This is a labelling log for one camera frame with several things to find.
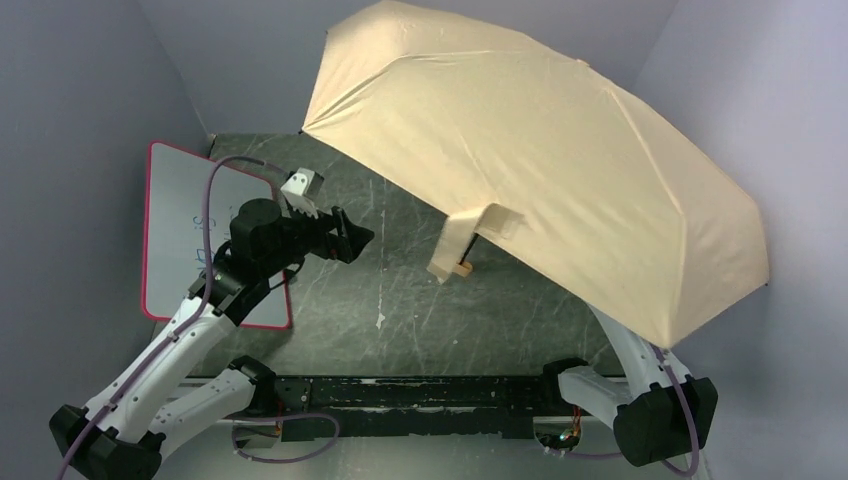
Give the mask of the beige folding umbrella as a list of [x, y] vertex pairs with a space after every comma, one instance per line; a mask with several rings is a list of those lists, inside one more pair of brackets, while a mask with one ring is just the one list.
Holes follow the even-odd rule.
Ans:
[[528, 35], [398, 1], [331, 27], [303, 133], [670, 348], [770, 276], [756, 202], [675, 126]]

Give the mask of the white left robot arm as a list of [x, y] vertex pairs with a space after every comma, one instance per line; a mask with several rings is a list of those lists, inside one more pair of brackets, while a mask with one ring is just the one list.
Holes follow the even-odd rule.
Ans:
[[233, 360], [207, 386], [172, 393], [212, 347], [236, 330], [308, 255], [350, 263], [373, 240], [341, 208], [309, 216], [270, 199], [244, 203], [209, 270], [191, 285], [156, 339], [84, 406], [60, 407], [50, 431], [65, 468], [88, 479], [150, 479], [182, 444], [232, 414], [279, 408], [276, 374], [256, 359]]

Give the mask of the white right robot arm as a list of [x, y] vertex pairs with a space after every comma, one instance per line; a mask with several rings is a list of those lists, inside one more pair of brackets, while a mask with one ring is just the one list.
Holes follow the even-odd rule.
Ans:
[[623, 458], [635, 467], [660, 463], [680, 478], [697, 478], [718, 404], [716, 386], [707, 377], [693, 376], [670, 350], [652, 344], [597, 307], [590, 310], [624, 379], [613, 381], [579, 358], [545, 366], [549, 398], [570, 412], [571, 424], [558, 433], [539, 432], [538, 442], [547, 452], [581, 457], [576, 447], [582, 420], [590, 415], [612, 431], [617, 446], [610, 454], [592, 454], [592, 459]]

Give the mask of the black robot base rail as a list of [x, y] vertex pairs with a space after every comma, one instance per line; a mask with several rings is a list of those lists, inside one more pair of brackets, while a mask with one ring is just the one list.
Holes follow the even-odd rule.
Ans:
[[543, 374], [518, 376], [281, 376], [275, 393], [232, 414], [282, 416], [284, 442], [340, 437], [498, 435], [535, 439], [571, 414], [549, 398]]

